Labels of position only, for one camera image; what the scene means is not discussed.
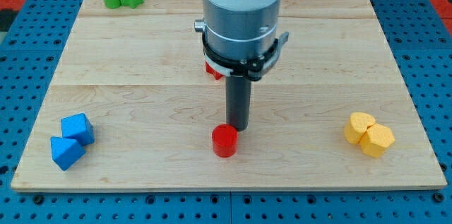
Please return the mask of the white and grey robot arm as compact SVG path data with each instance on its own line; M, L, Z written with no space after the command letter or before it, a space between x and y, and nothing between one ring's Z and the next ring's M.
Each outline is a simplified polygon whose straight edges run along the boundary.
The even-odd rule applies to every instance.
M203 0L203 18L194 23L221 57L250 60L273 44L280 0Z

